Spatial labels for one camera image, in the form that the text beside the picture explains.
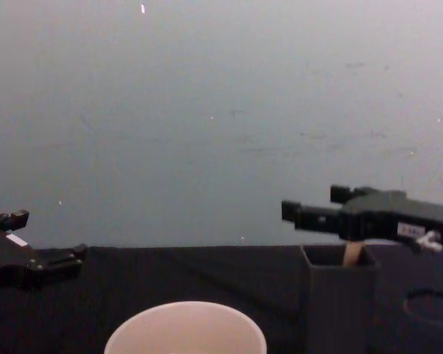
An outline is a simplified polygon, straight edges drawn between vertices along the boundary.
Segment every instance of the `cup rim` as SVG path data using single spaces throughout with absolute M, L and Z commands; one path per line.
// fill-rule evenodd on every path
M 173 308 L 177 306 L 185 306 L 185 305 L 201 305 L 207 308 L 220 308 L 227 312 L 230 312 L 238 317 L 241 317 L 250 327 L 255 331 L 256 337 L 261 342 L 261 350 L 263 354 L 267 354 L 267 342 L 266 337 L 264 336 L 261 328 L 254 322 L 249 316 L 242 313 L 241 311 L 236 310 L 230 306 L 218 304 L 215 302 L 206 302 L 206 301 L 178 301 L 178 302 L 169 302 L 167 304 L 162 304 L 158 306 L 154 306 L 147 310 L 141 311 L 136 315 L 130 317 L 124 323 L 122 323 L 110 336 L 109 340 L 106 343 L 104 354 L 110 354 L 110 349 L 118 338 L 118 336 L 134 321 L 138 320 L 142 316 L 146 316 L 151 313 L 159 312 L 161 310 L 167 310 L 168 308 Z

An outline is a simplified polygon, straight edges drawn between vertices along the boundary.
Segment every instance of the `white paper cup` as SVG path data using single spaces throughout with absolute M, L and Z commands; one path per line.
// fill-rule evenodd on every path
M 123 323 L 105 354 L 267 354 L 258 325 L 243 313 L 211 302 L 173 302 Z

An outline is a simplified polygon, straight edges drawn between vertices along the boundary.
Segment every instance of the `white label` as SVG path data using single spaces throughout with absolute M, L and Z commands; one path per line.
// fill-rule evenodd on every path
M 408 223 L 399 223 L 397 227 L 397 234 L 399 236 L 407 236 L 407 237 L 421 237 L 425 236 L 426 230 L 425 227 L 410 225 Z
M 26 243 L 26 241 L 22 240 L 21 238 L 19 238 L 18 236 L 14 235 L 14 234 L 8 234 L 7 239 L 13 241 L 18 246 L 21 246 L 21 247 L 28 246 L 28 243 Z

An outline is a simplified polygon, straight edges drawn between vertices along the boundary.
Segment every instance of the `black table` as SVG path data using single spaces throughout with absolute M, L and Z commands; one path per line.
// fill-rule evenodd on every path
M 443 255 L 369 248 L 380 263 L 370 352 L 443 353 L 443 326 L 414 319 L 403 307 L 410 289 L 443 290 Z M 299 257 L 298 246 L 92 247 L 76 280 L 30 294 L 0 290 L 0 354 L 103 353 L 129 317 L 184 300 L 241 310 L 263 330 L 269 354 L 298 354 Z M 431 306 L 443 312 L 443 304 Z

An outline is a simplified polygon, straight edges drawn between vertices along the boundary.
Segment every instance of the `black container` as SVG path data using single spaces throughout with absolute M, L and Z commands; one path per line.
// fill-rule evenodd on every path
M 302 353 L 365 354 L 378 265 L 363 247 L 343 266 L 345 247 L 301 246 Z

